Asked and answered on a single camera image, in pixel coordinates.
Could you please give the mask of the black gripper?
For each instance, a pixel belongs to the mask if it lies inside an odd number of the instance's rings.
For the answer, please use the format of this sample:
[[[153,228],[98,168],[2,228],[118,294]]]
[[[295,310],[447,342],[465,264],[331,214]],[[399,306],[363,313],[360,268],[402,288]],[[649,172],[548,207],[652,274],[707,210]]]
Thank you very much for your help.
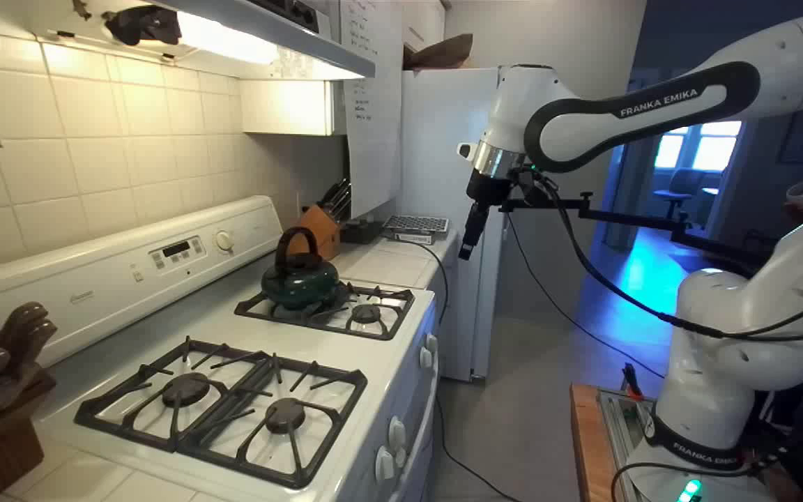
[[[469,185],[465,185],[465,196],[472,199],[472,210],[469,210],[462,243],[456,250],[461,260],[469,260],[472,250],[477,249],[477,243],[484,232],[484,224],[488,224],[488,210],[502,207],[508,200],[509,181],[472,172]]]

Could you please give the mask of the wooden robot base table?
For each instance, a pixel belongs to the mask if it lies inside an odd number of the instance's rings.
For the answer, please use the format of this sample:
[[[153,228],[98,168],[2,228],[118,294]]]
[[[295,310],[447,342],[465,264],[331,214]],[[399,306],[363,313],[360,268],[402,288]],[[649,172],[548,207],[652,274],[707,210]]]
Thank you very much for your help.
[[[590,386],[571,386],[569,404],[581,499],[625,502],[625,493],[614,485],[617,458],[599,404],[599,391]]]

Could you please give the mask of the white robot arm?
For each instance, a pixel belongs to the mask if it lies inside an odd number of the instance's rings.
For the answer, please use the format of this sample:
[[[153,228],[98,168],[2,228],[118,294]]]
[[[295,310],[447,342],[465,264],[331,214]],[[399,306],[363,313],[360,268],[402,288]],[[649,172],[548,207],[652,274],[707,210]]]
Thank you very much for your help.
[[[472,250],[516,185],[551,188],[603,151],[679,125],[803,112],[803,16],[744,36],[679,77],[582,101],[543,65],[498,73],[488,130],[465,151]],[[803,224],[738,277],[692,274],[678,289],[675,340],[656,407],[622,478],[643,502],[766,502],[738,441],[762,391],[803,381]]]

